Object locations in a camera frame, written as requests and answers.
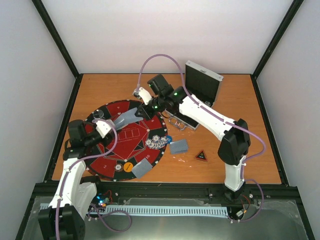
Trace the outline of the grey card deck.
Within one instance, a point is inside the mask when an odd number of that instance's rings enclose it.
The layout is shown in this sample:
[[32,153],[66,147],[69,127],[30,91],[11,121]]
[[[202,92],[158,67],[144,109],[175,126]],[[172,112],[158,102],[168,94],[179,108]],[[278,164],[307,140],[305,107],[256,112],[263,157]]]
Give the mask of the grey card deck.
[[113,123],[115,125],[115,129],[121,130],[122,128],[124,128],[125,126],[127,126],[131,123],[141,121],[143,118],[137,117],[135,115],[136,111],[137,111],[137,108],[135,107],[135,108],[132,108],[126,112],[121,113],[119,115],[119,117],[113,121]]

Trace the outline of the clear dealer button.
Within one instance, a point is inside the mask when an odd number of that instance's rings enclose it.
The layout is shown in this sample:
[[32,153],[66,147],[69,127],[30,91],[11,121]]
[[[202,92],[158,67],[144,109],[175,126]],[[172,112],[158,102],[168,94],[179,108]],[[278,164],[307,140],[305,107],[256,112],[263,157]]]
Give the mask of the clear dealer button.
[[92,113],[94,119],[102,119],[104,117],[104,112],[101,109],[97,109]]

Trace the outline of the orange black poker chip stack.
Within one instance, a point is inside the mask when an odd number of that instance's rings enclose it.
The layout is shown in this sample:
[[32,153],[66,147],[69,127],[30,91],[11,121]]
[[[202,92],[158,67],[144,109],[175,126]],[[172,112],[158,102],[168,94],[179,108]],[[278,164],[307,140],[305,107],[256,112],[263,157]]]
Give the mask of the orange black poker chip stack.
[[123,170],[123,165],[119,163],[114,168],[116,172],[121,172]]

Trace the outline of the blue white poker chips pile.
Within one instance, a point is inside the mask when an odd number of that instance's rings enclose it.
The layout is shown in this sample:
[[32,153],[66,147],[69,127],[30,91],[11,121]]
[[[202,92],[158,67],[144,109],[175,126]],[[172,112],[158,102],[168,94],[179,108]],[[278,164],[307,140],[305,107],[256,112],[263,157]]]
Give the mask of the blue white poker chips pile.
[[148,138],[146,141],[145,141],[145,144],[148,148],[150,149],[154,149],[154,150],[159,150],[163,147],[165,147],[168,143],[168,139],[167,137],[163,136],[163,137],[160,137],[158,135],[154,135],[151,139]]

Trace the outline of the orange big blind button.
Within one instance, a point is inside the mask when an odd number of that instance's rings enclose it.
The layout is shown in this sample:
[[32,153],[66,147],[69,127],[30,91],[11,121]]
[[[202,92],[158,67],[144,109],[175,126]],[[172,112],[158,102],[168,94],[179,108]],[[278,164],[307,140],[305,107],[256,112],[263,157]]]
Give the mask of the orange big blind button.
[[133,169],[134,165],[131,163],[131,162],[126,162],[124,165],[123,165],[123,170],[126,172],[126,173],[130,173]]

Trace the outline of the blue small blind button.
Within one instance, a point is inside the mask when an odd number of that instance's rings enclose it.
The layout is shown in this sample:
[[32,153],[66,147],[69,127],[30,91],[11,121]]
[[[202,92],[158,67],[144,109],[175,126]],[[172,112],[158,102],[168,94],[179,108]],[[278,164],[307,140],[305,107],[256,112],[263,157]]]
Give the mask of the blue small blind button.
[[169,144],[173,141],[172,137],[170,135],[167,135],[166,137],[166,143]]

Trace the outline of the grey playing cards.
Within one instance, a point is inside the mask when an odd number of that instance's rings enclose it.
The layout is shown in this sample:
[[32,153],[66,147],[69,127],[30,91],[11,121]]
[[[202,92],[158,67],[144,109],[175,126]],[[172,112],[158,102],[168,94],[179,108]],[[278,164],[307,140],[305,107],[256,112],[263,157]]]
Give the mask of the grey playing cards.
[[170,144],[170,153],[172,155],[186,153],[189,150],[189,146],[186,139],[172,141]]

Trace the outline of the aluminium poker chip case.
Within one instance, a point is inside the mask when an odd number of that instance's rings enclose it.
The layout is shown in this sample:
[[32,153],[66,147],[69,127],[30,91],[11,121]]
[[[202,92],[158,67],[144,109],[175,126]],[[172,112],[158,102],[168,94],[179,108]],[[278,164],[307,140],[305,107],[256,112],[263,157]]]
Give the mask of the aluminium poker chip case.
[[[188,60],[185,63],[185,86],[187,90],[194,94],[200,101],[212,107],[220,91],[224,77],[213,72],[195,62]],[[199,123],[181,113],[167,111],[168,122],[183,131],[186,128],[196,130]]]

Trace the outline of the red black triangular button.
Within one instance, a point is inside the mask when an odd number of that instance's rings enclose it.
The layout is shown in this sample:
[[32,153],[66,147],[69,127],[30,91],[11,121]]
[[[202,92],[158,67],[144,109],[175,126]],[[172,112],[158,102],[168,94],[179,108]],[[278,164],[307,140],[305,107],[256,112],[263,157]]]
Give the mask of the red black triangular button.
[[208,162],[208,158],[206,157],[204,150],[201,150],[194,158],[202,162]]

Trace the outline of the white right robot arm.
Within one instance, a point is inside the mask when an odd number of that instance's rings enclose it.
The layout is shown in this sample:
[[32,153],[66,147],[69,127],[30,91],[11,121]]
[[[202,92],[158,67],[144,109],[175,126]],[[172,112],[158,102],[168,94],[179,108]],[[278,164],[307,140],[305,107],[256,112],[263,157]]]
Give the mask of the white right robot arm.
[[251,145],[247,122],[243,119],[235,121],[216,112],[184,85],[173,88],[161,74],[147,83],[154,96],[138,84],[133,95],[143,102],[135,115],[150,120],[156,113],[169,110],[185,115],[209,130],[220,141],[217,154],[225,164],[223,194],[228,201],[235,202],[243,191],[244,164]]

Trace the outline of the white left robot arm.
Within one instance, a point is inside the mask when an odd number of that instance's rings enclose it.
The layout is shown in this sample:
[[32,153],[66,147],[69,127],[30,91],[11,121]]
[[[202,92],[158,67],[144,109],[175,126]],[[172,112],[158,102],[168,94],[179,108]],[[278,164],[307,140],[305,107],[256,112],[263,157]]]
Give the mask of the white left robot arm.
[[82,240],[85,237],[85,216],[89,204],[103,198],[104,188],[97,177],[82,180],[86,160],[95,158],[91,149],[102,143],[116,144],[115,124],[108,119],[94,119],[93,130],[86,131],[86,122],[73,120],[68,124],[69,139],[65,143],[63,171],[53,199],[40,210],[38,223],[45,240]]

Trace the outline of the round red black poker mat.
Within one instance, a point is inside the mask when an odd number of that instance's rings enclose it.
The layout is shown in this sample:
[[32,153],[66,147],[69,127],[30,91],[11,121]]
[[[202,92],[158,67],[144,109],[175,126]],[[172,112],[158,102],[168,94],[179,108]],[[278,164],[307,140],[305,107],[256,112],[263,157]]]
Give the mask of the round red black poker mat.
[[[141,104],[137,100],[118,100],[100,106],[96,110],[104,112],[103,119],[114,121],[120,114],[138,107]],[[85,119],[85,130],[91,133],[94,129],[92,124],[93,112]],[[130,162],[135,166],[142,159],[146,158],[152,167],[155,167],[163,157],[166,147],[151,149],[146,146],[146,140],[153,136],[166,137],[168,135],[165,120],[160,114],[156,114],[151,120],[142,120],[125,126],[118,133],[118,142],[115,149],[107,156],[91,158],[86,161],[88,172],[98,175],[102,180],[120,182],[135,179],[132,172],[115,171],[117,164]]]

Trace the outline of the grey playing card on mat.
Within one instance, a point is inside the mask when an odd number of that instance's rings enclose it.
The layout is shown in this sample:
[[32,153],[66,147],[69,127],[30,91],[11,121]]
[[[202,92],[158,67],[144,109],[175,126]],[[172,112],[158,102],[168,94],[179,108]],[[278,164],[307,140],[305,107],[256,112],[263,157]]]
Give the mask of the grey playing card on mat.
[[153,168],[152,164],[146,159],[143,158],[139,163],[137,163],[131,170],[133,175],[140,179],[146,173],[148,173]]

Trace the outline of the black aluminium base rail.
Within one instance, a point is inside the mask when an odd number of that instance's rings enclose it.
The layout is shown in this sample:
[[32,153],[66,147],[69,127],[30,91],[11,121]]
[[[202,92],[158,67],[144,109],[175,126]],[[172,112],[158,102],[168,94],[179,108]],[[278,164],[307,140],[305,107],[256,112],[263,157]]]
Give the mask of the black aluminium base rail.
[[[256,184],[246,184],[242,194],[253,199],[260,200],[262,196],[267,200],[295,200],[301,201],[297,187],[283,184],[262,184],[263,193]],[[142,183],[142,182],[101,182],[98,184],[97,192],[109,195],[111,191],[114,203],[121,203],[131,198],[148,199],[194,199],[210,204],[231,205],[239,204],[240,199],[231,200],[229,193],[225,194],[222,184],[200,184],[200,183]]]

